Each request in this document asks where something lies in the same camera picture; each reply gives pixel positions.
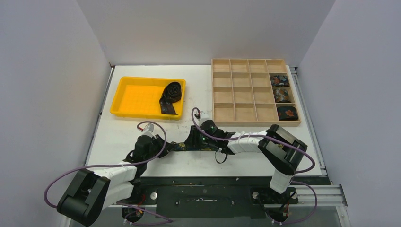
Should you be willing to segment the blue yellow floral tie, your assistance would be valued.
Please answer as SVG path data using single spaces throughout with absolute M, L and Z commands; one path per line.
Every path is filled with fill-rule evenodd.
M 219 148 L 214 146 L 209 146 L 207 144 L 189 144 L 184 142 L 171 142 L 169 147 L 169 151 L 219 151 Z

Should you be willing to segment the yellow plastic tray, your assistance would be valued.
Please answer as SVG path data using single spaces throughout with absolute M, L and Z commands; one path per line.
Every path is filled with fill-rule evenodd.
M 174 103 L 177 115 L 161 114 L 159 99 L 171 82 L 182 87 L 181 100 Z M 118 117 L 180 120 L 183 113 L 186 81 L 184 79 L 122 77 L 117 86 L 110 113 Z

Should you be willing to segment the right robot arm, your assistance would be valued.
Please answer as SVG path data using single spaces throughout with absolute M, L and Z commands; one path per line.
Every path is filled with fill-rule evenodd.
M 184 147 L 185 150 L 212 150 L 226 156 L 263 154 L 275 168 L 267 190 L 269 200 L 274 203 L 286 197 L 286 190 L 298 173 L 300 162 L 309 156 L 307 145 L 277 124 L 261 132 L 226 132 L 212 120 L 207 120 L 201 126 L 191 127 Z

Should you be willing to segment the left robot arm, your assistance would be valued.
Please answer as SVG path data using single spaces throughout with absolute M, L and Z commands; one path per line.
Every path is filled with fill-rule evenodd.
M 104 208 L 124 199 L 131 204 L 138 202 L 141 190 L 132 181 L 140 178 L 151 159 L 167 155 L 169 146 L 159 135 L 141 135 L 134 150 L 117 165 L 78 170 L 59 200 L 57 212 L 88 227 Z

